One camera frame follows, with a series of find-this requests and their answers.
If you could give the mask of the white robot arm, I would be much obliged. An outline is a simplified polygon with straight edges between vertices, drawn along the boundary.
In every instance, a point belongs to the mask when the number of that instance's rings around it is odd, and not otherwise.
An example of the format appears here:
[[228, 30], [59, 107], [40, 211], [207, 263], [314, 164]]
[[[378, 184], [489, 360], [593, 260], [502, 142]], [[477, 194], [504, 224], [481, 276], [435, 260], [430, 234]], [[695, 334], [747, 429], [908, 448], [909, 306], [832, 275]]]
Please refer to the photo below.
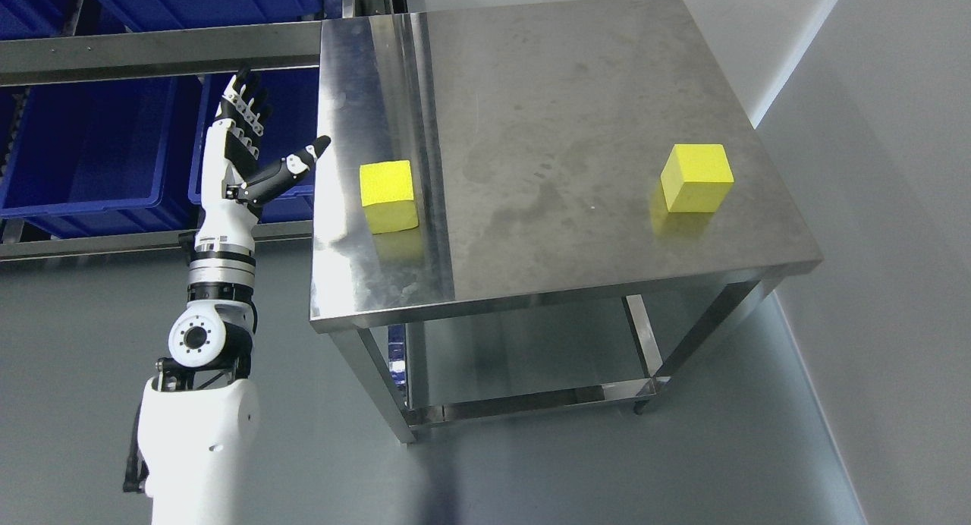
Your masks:
[[201, 230], [188, 253], [187, 303], [168, 356], [143, 387], [136, 466], [126, 488], [152, 502], [153, 524], [236, 524], [258, 425], [253, 351], [254, 241]]

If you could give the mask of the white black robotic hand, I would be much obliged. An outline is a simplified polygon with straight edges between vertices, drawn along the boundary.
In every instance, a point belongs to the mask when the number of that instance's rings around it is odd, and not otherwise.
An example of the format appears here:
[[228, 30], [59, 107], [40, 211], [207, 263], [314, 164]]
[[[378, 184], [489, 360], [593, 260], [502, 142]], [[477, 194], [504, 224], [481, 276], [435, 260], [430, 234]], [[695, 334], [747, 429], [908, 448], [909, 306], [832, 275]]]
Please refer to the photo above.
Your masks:
[[331, 145], [322, 135], [277, 161], [259, 165], [272, 110], [256, 72], [242, 68], [228, 81], [203, 144], [203, 221], [194, 238], [197, 254], [253, 255], [253, 230], [264, 207], [311, 174]]

